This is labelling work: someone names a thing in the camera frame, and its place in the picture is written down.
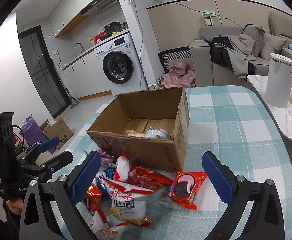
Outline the person's left hand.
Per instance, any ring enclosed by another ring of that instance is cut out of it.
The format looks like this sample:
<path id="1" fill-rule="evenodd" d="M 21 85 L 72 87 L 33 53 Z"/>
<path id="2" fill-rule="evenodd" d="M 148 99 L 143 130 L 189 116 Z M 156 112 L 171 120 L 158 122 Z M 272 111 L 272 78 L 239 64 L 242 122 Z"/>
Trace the person's left hand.
<path id="1" fill-rule="evenodd" d="M 17 216 L 21 215 L 23 209 L 23 200 L 21 198 L 11 198 L 10 200 L 6 201 L 6 205 L 13 214 Z"/>

